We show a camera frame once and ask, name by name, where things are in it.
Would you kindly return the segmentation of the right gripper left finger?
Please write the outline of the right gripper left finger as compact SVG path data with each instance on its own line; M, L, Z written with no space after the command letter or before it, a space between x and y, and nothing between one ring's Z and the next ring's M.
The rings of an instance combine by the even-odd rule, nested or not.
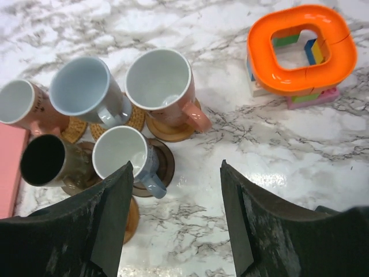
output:
M117 276L133 190L127 162L26 216L1 220L1 276Z

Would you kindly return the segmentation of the dark wood coaster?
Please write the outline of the dark wood coaster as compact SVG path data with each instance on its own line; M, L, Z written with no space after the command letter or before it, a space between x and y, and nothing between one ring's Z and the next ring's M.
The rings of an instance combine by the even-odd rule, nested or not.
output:
M94 143L83 141L81 143L78 143L77 146L82 148L89 155L90 160L92 160L92 150ZM83 176L82 179L78 180L77 182L75 182L71 178L66 178L61 189L69 196L74 196L82 192L83 190L99 183L100 181L101 178L96 174L95 170L92 169L89 178Z
M175 159L173 153L162 141L156 138L149 138L148 141L153 145L159 160L159 168L156 174L165 187L168 187L175 172ZM137 197L152 197L140 182L133 185L133 195Z

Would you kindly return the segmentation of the white cup brown handle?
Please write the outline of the white cup brown handle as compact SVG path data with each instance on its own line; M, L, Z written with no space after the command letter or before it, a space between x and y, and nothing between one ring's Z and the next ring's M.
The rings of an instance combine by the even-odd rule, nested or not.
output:
M1 123L30 130L34 136L60 135L69 117L59 113L48 95L30 81L17 79L1 89Z

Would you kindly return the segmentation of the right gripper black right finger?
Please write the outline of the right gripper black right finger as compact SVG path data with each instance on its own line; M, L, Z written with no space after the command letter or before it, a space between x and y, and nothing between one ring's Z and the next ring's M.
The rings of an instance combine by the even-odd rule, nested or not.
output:
M368 275L368 207L303 208L227 162L220 177L237 276Z

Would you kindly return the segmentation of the light blue cup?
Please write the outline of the light blue cup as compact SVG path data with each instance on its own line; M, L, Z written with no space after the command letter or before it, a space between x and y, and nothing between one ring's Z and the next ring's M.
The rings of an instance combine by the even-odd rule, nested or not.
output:
M108 66L95 57L79 57L63 65L53 77L48 95L61 114L105 129L126 124L133 112Z

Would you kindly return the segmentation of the black cup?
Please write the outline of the black cup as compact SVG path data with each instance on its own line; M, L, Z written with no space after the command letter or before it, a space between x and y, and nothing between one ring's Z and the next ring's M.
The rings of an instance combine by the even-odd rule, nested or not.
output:
M89 178L93 165L89 155L76 144L54 134L34 138L20 160L22 178L32 186L59 186L66 178L75 182Z

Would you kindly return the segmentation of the small white cup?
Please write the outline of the small white cup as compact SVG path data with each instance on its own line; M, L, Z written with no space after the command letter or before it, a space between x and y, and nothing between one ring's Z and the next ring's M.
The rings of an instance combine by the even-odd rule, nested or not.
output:
M167 194L167 189L156 171L159 158L148 139L129 126L116 126L104 132L92 151L93 167L105 179L127 162L133 166L134 182L140 182L157 199Z

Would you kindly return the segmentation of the light wood coaster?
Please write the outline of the light wood coaster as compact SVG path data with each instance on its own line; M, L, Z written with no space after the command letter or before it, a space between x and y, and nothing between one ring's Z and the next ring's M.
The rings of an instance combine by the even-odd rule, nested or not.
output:
M150 132L167 142L183 141L195 131L203 133L211 126L195 96L166 108L155 110L147 107L144 110Z
M140 219L139 207L135 198L132 197L123 240L124 244L126 244L128 241L132 239L133 235L137 230L139 219Z

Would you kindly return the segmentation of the pink mug white inside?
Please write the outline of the pink mug white inside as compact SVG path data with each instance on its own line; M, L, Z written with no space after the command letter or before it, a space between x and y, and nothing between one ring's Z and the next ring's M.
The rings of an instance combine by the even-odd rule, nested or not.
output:
M195 105L195 83L189 61L178 51L156 48L138 57L125 78L132 104L171 127L188 124L205 133L210 119Z

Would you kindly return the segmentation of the woven rattan coaster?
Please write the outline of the woven rattan coaster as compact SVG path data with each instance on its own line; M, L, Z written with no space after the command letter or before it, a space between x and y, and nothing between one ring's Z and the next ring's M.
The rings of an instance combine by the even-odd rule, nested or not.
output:
M132 113L130 119L125 123L126 126L130 126L132 128L141 131L144 127L145 123L145 111L135 105L133 105ZM97 123L90 123L89 130L95 141L105 132L107 129L102 128Z
M76 117L70 117L69 124L67 128L61 132L61 136L66 141L74 144L84 135L87 126L87 122Z

